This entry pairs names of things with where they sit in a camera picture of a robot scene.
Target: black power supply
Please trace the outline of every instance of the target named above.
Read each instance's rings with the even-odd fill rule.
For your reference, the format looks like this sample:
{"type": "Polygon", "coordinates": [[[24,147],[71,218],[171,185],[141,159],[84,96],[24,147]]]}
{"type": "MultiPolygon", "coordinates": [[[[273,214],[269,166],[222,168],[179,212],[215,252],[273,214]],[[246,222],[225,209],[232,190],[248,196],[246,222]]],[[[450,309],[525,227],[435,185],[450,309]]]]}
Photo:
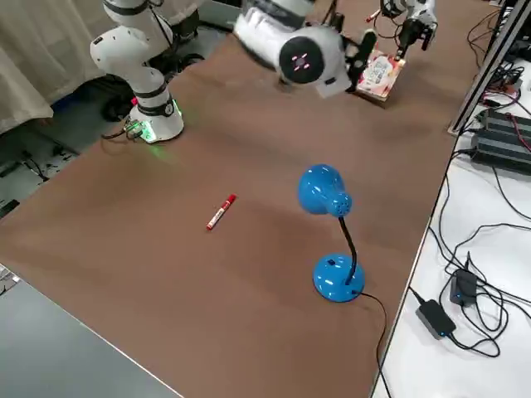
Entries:
{"type": "Polygon", "coordinates": [[[417,316],[436,339],[442,339],[455,330],[454,322],[435,300],[422,303],[417,310],[417,316]]]}
{"type": "Polygon", "coordinates": [[[450,301],[463,307],[476,302],[478,277],[466,269],[458,269],[451,277],[450,301]]]}

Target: brown table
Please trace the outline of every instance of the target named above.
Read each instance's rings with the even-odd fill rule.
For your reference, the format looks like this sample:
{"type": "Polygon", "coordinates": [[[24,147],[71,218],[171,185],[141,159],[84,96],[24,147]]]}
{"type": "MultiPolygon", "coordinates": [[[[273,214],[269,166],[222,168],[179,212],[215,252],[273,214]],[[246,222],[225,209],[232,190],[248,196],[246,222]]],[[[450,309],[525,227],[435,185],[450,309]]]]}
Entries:
{"type": "MultiPolygon", "coordinates": [[[[347,32],[376,6],[343,2],[347,32]]],[[[489,11],[454,6],[438,4],[434,46],[411,51],[385,109],[279,91],[228,37],[171,84],[178,139],[94,145],[2,220],[0,261],[187,397],[366,396],[382,315],[314,291],[317,259],[348,248],[297,183],[314,163],[343,174],[366,292],[394,314],[475,72],[466,15],[489,11]]]]}

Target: white curtain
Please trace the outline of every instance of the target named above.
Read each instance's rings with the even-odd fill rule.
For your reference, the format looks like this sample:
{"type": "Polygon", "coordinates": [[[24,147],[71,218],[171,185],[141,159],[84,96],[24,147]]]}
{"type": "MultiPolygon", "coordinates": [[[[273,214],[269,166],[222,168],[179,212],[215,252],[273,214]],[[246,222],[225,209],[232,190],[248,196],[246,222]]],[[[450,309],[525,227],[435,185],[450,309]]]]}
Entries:
{"type": "MultiPolygon", "coordinates": [[[[171,23],[203,0],[166,0],[171,23]]],[[[50,104],[102,73],[90,42],[114,27],[100,0],[0,0],[0,133],[51,117],[50,104]]]]}

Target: white table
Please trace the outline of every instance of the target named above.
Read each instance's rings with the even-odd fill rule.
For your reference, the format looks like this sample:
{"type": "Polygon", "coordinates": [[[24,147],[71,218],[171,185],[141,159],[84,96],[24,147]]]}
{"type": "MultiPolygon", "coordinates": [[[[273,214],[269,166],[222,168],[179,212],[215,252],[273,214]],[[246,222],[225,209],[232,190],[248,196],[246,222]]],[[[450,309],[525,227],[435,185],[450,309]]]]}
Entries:
{"type": "MultiPolygon", "coordinates": [[[[530,82],[531,67],[527,67],[520,102],[528,109],[531,109],[530,82]]],[[[503,96],[492,98],[502,104],[509,101],[503,96]]],[[[517,104],[504,109],[504,112],[528,117],[517,104]]],[[[470,136],[461,137],[457,148],[469,147],[470,136]]],[[[499,194],[489,167],[474,165],[467,157],[458,157],[451,163],[447,175],[451,198],[442,219],[442,235],[452,250],[483,224],[509,222],[531,227],[531,222],[511,210],[499,194]]],[[[531,177],[499,171],[499,178],[511,202],[523,213],[531,215],[531,177]]],[[[446,185],[443,185],[430,221],[435,231],[447,194],[446,185]]],[[[457,257],[463,263],[468,250],[489,283],[531,299],[531,232],[505,227],[482,232],[459,249],[457,257]]],[[[411,286],[424,299],[437,300],[449,278],[444,272],[446,264],[435,239],[426,231],[413,267],[411,286]]],[[[443,305],[457,326],[455,335],[461,342],[468,345],[481,338],[466,321],[459,306],[449,301],[448,290],[443,296],[443,305]]],[[[383,364],[392,398],[529,396],[531,322],[517,308],[507,306],[510,320],[498,341],[501,355],[491,359],[462,351],[448,338],[435,340],[415,314],[418,307],[415,297],[407,292],[383,364]]],[[[481,308],[489,314],[495,313],[494,305],[489,308],[485,304],[481,308]]],[[[524,305],[524,309],[531,312],[529,306],[524,305]]],[[[479,322],[477,315],[472,318],[479,322]]],[[[381,377],[378,378],[373,398],[387,398],[381,377]]]]}

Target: lamp shade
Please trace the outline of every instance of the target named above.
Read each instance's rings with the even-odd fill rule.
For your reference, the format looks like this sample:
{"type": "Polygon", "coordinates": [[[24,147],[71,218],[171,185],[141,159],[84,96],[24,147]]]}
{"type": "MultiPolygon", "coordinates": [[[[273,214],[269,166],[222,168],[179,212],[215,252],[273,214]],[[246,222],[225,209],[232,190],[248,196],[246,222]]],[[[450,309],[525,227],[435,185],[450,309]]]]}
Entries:
{"type": "Polygon", "coordinates": [[[311,214],[344,217],[352,208],[352,197],[345,192],[339,172],[326,164],[309,168],[299,182],[299,203],[311,214]]]}

